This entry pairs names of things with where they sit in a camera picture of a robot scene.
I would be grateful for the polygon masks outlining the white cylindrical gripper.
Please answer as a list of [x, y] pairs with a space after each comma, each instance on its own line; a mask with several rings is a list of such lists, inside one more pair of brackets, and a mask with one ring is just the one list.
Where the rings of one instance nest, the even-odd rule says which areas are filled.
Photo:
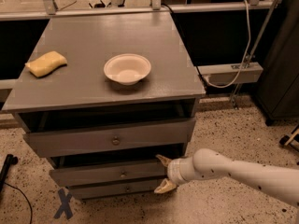
[[156, 194], [164, 194], [175, 189], [180, 185], [186, 184], [192, 180], [193, 164], [191, 158], [179, 158], [171, 160], [161, 154], [157, 154], [156, 158], [167, 167], [167, 175], [162, 183], [154, 190]]

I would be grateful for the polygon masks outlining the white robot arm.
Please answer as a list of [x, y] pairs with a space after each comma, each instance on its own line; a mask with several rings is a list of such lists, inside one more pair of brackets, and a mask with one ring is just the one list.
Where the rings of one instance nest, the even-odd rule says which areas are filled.
[[229, 159], [208, 148], [187, 158], [156, 156], [166, 168], [167, 178], [154, 190], [163, 194], [194, 180], [229, 177], [288, 205], [299, 208], [299, 170]]

